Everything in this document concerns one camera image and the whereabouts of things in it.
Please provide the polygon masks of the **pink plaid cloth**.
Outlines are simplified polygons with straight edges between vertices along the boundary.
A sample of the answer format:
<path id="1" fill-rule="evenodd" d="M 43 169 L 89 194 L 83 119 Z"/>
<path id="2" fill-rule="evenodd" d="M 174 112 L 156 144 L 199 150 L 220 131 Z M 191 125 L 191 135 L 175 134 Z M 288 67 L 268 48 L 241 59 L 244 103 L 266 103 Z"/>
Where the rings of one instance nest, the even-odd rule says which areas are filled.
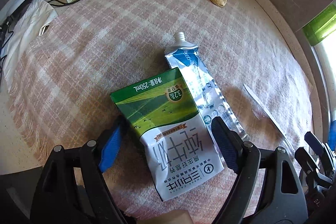
<path id="1" fill-rule="evenodd" d="M 249 87 L 293 147 L 312 128 L 311 83 L 255 0 L 82 0 L 29 43 L 14 73 L 10 110 L 40 162 L 61 144 L 78 147 L 112 126 L 110 94 L 167 71 L 176 32 L 199 55 L 253 143 L 273 149 L 278 131 L 252 112 Z"/>

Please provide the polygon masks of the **green white milk carton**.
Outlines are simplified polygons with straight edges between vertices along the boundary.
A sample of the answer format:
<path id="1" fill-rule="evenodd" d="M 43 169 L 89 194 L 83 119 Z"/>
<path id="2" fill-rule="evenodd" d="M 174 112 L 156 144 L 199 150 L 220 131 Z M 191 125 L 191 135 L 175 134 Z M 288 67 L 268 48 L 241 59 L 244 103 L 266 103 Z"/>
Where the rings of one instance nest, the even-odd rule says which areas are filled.
<path id="1" fill-rule="evenodd" d="M 110 95 L 145 150 L 163 201 L 196 188 L 224 166 L 178 68 Z"/>

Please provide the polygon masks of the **squeezed toothpaste tube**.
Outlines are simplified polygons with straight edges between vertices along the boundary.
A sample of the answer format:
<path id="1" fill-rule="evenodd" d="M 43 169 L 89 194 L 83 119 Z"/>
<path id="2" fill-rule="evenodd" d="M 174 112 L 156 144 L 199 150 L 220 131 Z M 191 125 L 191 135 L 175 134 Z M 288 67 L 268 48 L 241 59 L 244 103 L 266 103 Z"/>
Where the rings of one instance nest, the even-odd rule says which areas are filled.
<path id="1" fill-rule="evenodd" d="M 220 117 L 227 127 L 238 133 L 243 141 L 250 139 L 216 81 L 201 60 L 198 46 L 189 43 L 183 32 L 174 35 L 175 43 L 165 49 L 165 59 L 171 68 L 178 68 L 198 107 L 205 125 L 211 130 L 211 122 Z"/>

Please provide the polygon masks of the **green dish soap bottle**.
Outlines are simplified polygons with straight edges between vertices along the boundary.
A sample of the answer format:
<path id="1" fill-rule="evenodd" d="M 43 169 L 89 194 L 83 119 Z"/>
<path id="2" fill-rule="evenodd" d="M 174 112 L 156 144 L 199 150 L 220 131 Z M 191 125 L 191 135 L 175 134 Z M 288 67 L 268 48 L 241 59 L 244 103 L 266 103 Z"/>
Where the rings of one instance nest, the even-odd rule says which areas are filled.
<path id="1" fill-rule="evenodd" d="M 303 27 L 303 33 L 312 47 L 335 31 L 335 14 L 333 2 Z"/>

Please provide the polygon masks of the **white plastic bag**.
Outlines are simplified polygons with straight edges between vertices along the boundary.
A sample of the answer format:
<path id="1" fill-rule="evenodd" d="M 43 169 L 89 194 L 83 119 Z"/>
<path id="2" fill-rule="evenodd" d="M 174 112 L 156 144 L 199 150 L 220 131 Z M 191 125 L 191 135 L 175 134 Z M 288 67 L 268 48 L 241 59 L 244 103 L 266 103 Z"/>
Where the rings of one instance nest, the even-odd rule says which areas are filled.
<path id="1" fill-rule="evenodd" d="M 7 88 L 13 83 L 15 70 L 29 43 L 44 34 L 47 26 L 58 16 L 56 10 L 44 0 L 33 0 L 14 27 L 14 35 L 9 40 L 3 66 Z"/>

